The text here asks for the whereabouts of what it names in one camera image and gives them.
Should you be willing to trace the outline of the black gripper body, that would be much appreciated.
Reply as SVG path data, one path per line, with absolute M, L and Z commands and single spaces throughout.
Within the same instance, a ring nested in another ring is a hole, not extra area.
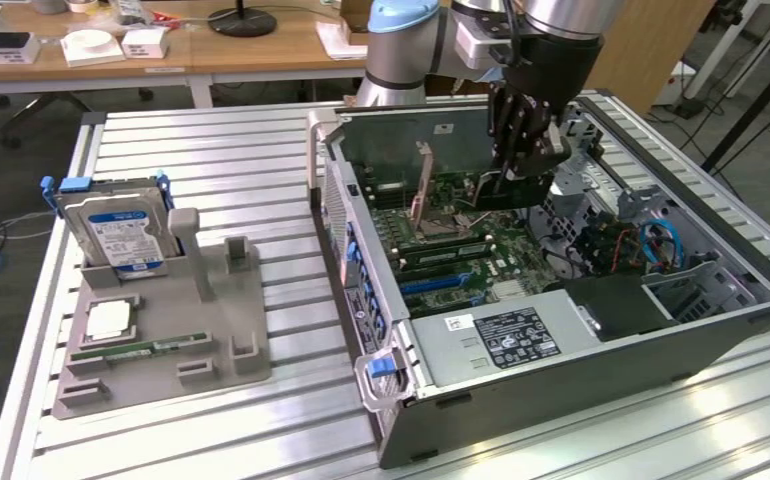
M 583 89 L 603 45 L 603 37 L 523 37 L 519 63 L 503 69 L 505 91 L 547 103 L 549 111 L 560 114 Z

